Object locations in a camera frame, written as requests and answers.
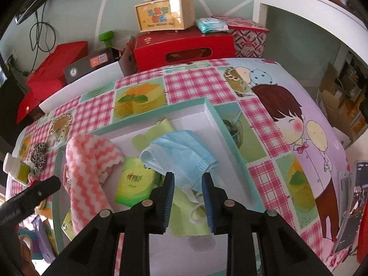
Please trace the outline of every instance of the bottle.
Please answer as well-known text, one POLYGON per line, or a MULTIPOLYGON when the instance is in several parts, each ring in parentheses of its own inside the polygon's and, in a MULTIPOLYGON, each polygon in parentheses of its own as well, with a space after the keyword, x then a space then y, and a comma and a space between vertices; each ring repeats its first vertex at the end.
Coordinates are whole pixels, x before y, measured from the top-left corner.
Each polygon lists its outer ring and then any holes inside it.
POLYGON ((7 153, 5 156, 3 171, 9 173, 17 182, 29 186, 28 173, 31 172, 31 168, 20 159, 13 157, 10 153, 7 153))

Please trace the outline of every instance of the mint leaf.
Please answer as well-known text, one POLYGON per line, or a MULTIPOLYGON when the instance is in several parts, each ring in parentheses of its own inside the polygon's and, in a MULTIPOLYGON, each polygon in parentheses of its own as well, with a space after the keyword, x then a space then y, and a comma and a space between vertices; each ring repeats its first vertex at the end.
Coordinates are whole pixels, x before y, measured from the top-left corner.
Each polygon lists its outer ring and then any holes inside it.
POLYGON ((289 184, 293 186, 299 186, 305 184, 306 182, 308 182, 308 180, 304 172, 297 171, 293 174, 289 184))
POLYGON ((133 95, 124 95, 121 99, 118 100, 119 103, 125 103, 127 101, 131 101, 133 99, 133 95))
POLYGON ((139 95, 139 96, 136 96, 135 98, 133 98, 133 100, 136 103, 144 103, 144 102, 148 101, 148 97, 146 97, 145 95, 139 95))

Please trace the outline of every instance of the patterned box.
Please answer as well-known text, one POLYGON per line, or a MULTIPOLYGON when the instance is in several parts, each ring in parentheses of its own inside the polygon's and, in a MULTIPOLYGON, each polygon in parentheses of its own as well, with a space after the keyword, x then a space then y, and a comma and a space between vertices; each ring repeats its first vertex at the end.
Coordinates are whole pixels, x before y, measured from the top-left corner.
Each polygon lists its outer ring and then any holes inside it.
POLYGON ((229 32, 234 37, 236 57, 262 58, 268 29, 238 16, 213 17, 227 23, 229 32))

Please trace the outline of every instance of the qr code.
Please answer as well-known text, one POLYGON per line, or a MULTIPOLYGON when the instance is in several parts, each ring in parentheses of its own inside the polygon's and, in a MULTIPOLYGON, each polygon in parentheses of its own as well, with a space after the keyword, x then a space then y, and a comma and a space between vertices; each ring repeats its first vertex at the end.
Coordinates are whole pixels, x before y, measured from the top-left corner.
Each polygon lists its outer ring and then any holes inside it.
POLYGON ((104 54, 101 54, 100 56, 98 56, 98 61, 100 63, 104 63, 104 62, 108 61, 107 54, 104 53, 104 54))

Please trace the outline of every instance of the pink cheek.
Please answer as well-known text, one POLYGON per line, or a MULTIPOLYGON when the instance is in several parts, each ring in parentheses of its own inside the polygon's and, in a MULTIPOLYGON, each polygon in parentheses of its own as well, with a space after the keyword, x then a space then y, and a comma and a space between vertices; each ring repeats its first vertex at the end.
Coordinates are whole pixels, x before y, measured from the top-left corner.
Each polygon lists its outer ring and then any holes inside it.
POLYGON ((302 132, 303 131, 303 123, 299 120, 296 120, 293 123, 293 128, 296 132, 302 132))

